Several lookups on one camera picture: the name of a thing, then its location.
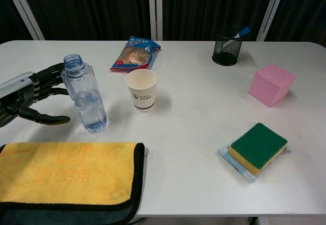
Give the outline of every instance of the robotic hand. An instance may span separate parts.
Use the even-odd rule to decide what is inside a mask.
[[[38,73],[27,72],[0,85],[0,127],[21,117],[46,125],[59,125],[70,121],[66,116],[48,116],[29,108],[33,103],[50,95],[68,95],[66,89],[53,88],[62,83],[64,64],[56,64]]]

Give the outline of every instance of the pink foam block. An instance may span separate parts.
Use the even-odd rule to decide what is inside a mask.
[[[269,65],[256,72],[248,93],[272,107],[289,91],[296,76],[277,65]]]

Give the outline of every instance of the white table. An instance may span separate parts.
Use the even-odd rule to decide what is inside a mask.
[[[244,42],[238,63],[215,64],[213,42],[161,41],[155,109],[131,103],[124,73],[110,73],[125,41],[13,41],[0,46],[4,82],[78,53],[91,64],[109,127],[85,131],[68,96],[33,105],[71,122],[45,126],[15,119],[0,145],[27,141],[137,141],[150,150],[138,216],[270,216],[326,214],[326,50],[306,42]],[[275,63],[297,76],[268,108],[247,94],[254,73]],[[280,156],[250,184],[216,150],[262,122],[288,139]]]

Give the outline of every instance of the black curtain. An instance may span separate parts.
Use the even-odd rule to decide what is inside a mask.
[[[250,25],[255,41],[269,0],[163,0],[164,40],[215,40],[219,26]]]
[[[326,47],[326,0],[281,0],[266,41],[308,41]]]
[[[0,0],[0,44],[30,39],[32,36],[12,0]]]
[[[148,0],[27,0],[47,40],[151,38]]]

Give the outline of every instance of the paper cup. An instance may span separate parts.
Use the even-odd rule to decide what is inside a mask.
[[[130,72],[126,77],[133,105],[139,111],[149,111],[154,107],[157,75],[147,69]]]

